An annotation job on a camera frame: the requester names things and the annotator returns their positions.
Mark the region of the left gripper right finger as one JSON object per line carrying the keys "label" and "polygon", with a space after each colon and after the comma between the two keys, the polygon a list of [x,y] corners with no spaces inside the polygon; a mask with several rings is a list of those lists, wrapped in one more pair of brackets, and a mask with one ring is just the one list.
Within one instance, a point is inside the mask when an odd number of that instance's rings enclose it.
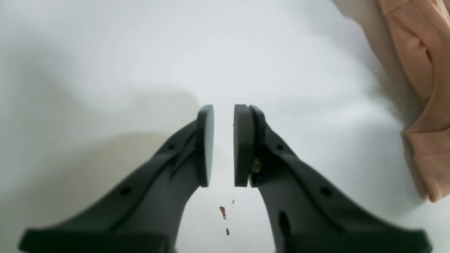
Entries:
{"label": "left gripper right finger", "polygon": [[297,157],[254,105],[234,107],[234,185],[257,188],[278,253],[430,253],[421,229],[358,206]]}

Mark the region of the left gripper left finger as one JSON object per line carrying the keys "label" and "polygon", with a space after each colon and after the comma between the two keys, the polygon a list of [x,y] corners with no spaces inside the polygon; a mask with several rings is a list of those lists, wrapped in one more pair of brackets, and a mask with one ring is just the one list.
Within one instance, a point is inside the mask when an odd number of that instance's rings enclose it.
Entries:
{"label": "left gripper left finger", "polygon": [[214,109],[174,133],[143,165],[80,214],[30,228],[26,253],[173,253],[185,205],[212,174]]}

